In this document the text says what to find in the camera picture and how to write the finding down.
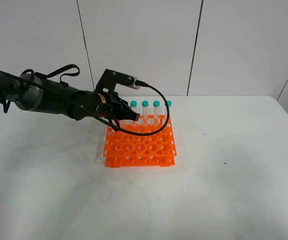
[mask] rack hole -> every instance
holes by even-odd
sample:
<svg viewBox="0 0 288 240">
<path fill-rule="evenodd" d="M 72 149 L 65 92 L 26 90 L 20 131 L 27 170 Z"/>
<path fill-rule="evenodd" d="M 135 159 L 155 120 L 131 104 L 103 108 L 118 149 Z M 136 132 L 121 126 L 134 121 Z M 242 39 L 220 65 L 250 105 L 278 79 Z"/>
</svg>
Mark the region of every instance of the rack hole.
<svg viewBox="0 0 288 240">
<path fill-rule="evenodd" d="M 131 144 L 124 144 L 123 149 L 124 149 L 124 151 L 129 151 L 132 149 L 132 145 Z"/>
<path fill-rule="evenodd" d="M 135 146 L 135 149 L 138 151 L 142 151 L 142 150 L 144 150 L 144 148 L 145 148 L 144 144 L 141 144 L 141 143 L 139 143 Z"/>
<path fill-rule="evenodd" d="M 156 140 L 156 137 L 154 136 L 149 136 L 148 137 L 148 141 L 152 142 L 152 141 L 155 141 Z"/>
<path fill-rule="evenodd" d="M 166 142 L 166 141 L 168 141 L 168 140 L 169 140 L 169 136 L 167 136 L 167 135 L 161 135 L 161 136 L 160 136 L 160 141 Z"/>
<path fill-rule="evenodd" d="M 155 145 L 155 144 L 150 144 L 150 145 L 148 145 L 148 149 L 149 150 L 156 150 L 157 149 L 157 145 Z"/>
<path fill-rule="evenodd" d="M 126 136 L 124 137 L 124 141 L 125 141 L 125 142 L 130 142 L 130 141 L 132 141 L 132 140 L 133 140 L 133 137 L 130 136 L 130 135 L 126 135 Z"/>
<path fill-rule="evenodd" d="M 147 123 L 148 123 L 149 125 L 153 125 L 153 124 L 155 123 L 155 120 L 152 119 L 152 118 L 149 118 L 149 119 L 147 119 Z"/>
<path fill-rule="evenodd" d="M 137 123 L 138 125 L 141 125 L 141 124 L 143 124 L 143 122 L 144 122 L 144 120 L 140 118 L 136 123 Z"/>
<path fill-rule="evenodd" d="M 110 146 L 110 150 L 111 151 L 118 151 L 119 150 L 119 145 L 117 145 L 117 144 L 112 144 L 111 146 Z"/>
<path fill-rule="evenodd" d="M 169 147 L 168 144 L 162 144 L 162 145 L 160 146 L 160 149 L 163 150 L 163 151 L 167 151 L 167 150 L 170 149 L 170 147 Z"/>
</svg>

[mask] black cable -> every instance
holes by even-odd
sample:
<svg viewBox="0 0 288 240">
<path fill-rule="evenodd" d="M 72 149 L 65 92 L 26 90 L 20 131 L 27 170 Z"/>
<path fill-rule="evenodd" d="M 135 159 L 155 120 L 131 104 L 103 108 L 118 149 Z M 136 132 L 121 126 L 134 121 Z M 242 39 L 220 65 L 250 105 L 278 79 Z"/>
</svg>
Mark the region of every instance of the black cable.
<svg viewBox="0 0 288 240">
<path fill-rule="evenodd" d="M 108 121 L 109 121 L 111 124 L 113 124 L 113 121 L 112 121 L 112 119 L 113 119 L 114 122 L 115 122 L 115 124 L 116 124 L 116 125 L 114 124 L 114 126 L 120 127 L 119 122 L 118 122 L 118 120 L 117 120 L 116 117 L 112 117 L 112 115 L 111 115 L 108 111 L 105 111 L 105 110 L 103 110 L 103 109 L 102 109 L 102 111 L 105 113 Z"/>
<path fill-rule="evenodd" d="M 29 78 L 29 81 L 30 82 L 33 82 L 34 81 L 34 70 L 33 69 L 26 69 L 24 72 L 22 72 L 21 75 L 24 75 L 26 73 L 30 73 L 30 78 Z"/>
<path fill-rule="evenodd" d="M 161 132 L 168 124 L 168 120 L 169 120 L 169 106 L 167 104 L 167 100 L 165 99 L 165 97 L 162 95 L 162 93 L 160 91 L 158 91 L 157 89 L 155 89 L 153 86 L 150 86 L 148 84 L 146 84 L 145 82 L 142 82 L 142 81 L 137 81 L 137 82 L 140 82 L 141 84 L 138 84 L 139 86 L 142 86 L 142 87 L 148 87 L 148 88 L 151 88 L 152 90 L 154 90 L 155 92 L 157 92 L 161 97 L 162 99 L 164 100 L 165 102 L 165 106 L 166 106 L 166 110 L 167 110 L 167 118 L 166 118 L 166 121 L 164 123 L 164 125 L 162 125 L 160 127 L 160 129 L 156 130 L 156 131 L 152 131 L 152 132 L 146 132 L 146 133 L 141 133 L 141 132 L 134 132 L 134 131 L 129 131 L 129 130 L 126 130 L 126 129 L 123 129 L 121 127 L 118 127 L 116 125 L 114 125 L 113 123 L 110 123 L 110 122 L 107 122 L 105 120 L 103 120 L 102 118 L 96 116 L 95 114 L 93 114 L 92 112 L 88 111 L 87 109 L 84 109 L 82 108 L 80 105 L 78 105 L 77 103 L 73 102 L 72 100 L 62 96 L 61 94 L 53 91 L 53 90 L 50 90 L 49 88 L 47 87 L 44 87 L 42 85 L 39 85 L 35 82 L 32 82 L 30 80 L 26 80 L 26 79 L 23 79 L 23 78 L 20 78 L 20 77 L 17 77 L 17 76 L 14 76 L 14 75 L 11 75 L 9 73 L 4 73 L 6 74 L 8 77 L 12 78 L 12 79 L 15 79 L 15 80 L 18 80 L 18 81 L 21 81 L 21 82 L 24 82 L 24 83 L 27 83 L 27 84 L 31 84 L 37 88 L 40 88 L 42 90 L 45 90 L 45 91 L 49 91 L 50 93 L 52 94 L 55 94 L 56 96 L 58 96 L 59 98 L 67 101 L 69 104 L 73 105 L 74 107 L 84 111 L 85 113 L 87 113 L 88 115 L 92 116 L 93 118 L 99 120 L 100 122 L 106 124 L 107 126 L 110 126 L 111 128 L 113 129 L 116 129 L 116 130 L 119 130 L 121 132 L 124 132 L 126 134 L 131 134 L 131 135 L 135 135 L 135 136 L 141 136 L 141 137 L 146 137 L 146 136 L 151 136 L 151 135 L 154 135 L 154 134 L 157 134 L 159 132 Z"/>
</svg>

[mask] robotic arm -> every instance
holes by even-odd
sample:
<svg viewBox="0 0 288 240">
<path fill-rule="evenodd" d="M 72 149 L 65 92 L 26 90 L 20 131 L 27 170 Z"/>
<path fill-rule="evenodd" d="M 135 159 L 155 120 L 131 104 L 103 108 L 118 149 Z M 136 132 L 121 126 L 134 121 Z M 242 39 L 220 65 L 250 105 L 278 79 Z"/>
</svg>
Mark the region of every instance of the robotic arm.
<svg viewBox="0 0 288 240">
<path fill-rule="evenodd" d="M 62 74 L 59 83 L 48 79 L 71 68 L 77 69 L 77 72 Z M 167 126 L 169 108 L 166 99 L 157 89 L 137 77 L 106 69 L 94 91 L 78 90 L 61 80 L 62 76 L 77 75 L 79 67 L 74 64 L 64 66 L 48 75 L 36 73 L 31 69 L 24 71 L 20 77 L 0 71 L 0 103 L 3 104 L 4 113 L 7 113 L 10 103 L 14 102 L 24 111 L 63 114 L 75 120 L 94 117 L 116 131 L 137 136 L 153 135 Z M 120 128 L 118 120 L 137 121 L 140 114 L 132 111 L 128 102 L 118 96 L 114 91 L 116 84 L 136 90 L 140 87 L 155 90 L 166 104 L 168 114 L 165 124 L 159 130 L 150 133 L 131 132 Z"/>
</svg>

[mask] black strap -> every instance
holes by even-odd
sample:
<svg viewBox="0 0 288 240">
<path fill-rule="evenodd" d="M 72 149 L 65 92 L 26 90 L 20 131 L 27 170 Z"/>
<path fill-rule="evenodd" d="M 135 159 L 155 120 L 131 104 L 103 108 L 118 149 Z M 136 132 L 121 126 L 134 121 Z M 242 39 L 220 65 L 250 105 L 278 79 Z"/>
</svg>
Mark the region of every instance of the black strap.
<svg viewBox="0 0 288 240">
<path fill-rule="evenodd" d="M 77 65 L 75 65 L 75 64 L 66 65 L 66 66 L 64 66 L 64 67 L 62 67 L 60 69 L 57 69 L 56 71 L 53 71 L 53 72 L 49 73 L 48 75 L 45 75 L 45 74 L 42 74 L 42 73 L 39 73 L 39 72 L 35 73 L 35 75 L 38 76 L 38 77 L 42 77 L 44 79 L 49 79 L 49 78 L 52 78 L 52 77 L 54 77 L 56 75 L 59 75 L 59 74 L 65 72 L 67 70 L 74 69 L 74 68 L 77 69 L 77 72 L 75 72 L 75 73 L 74 72 L 73 73 L 64 73 L 64 74 L 62 74 L 59 77 L 59 82 L 61 84 L 65 85 L 65 86 L 68 86 L 68 84 L 66 82 L 62 81 L 62 76 L 72 76 L 72 77 L 78 76 L 79 73 L 80 73 L 80 70 L 79 70 L 79 67 Z"/>
<path fill-rule="evenodd" d="M 118 119 L 115 116 L 112 116 L 108 111 L 105 111 L 105 110 L 102 110 L 102 111 L 106 114 L 106 117 L 111 124 L 113 124 L 113 121 L 112 121 L 113 119 L 115 121 L 116 126 L 120 128 Z"/>
</svg>

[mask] white table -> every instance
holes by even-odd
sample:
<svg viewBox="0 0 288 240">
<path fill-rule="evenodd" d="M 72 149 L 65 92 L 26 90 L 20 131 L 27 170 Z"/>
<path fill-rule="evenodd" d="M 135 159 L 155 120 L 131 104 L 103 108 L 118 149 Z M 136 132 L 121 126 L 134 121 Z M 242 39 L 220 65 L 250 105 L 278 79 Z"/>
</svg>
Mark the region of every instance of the white table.
<svg viewBox="0 0 288 240">
<path fill-rule="evenodd" d="M 0 105 L 0 240 L 288 240 L 282 107 L 265 96 L 168 99 L 170 168 L 105 168 L 103 124 Z"/>
</svg>

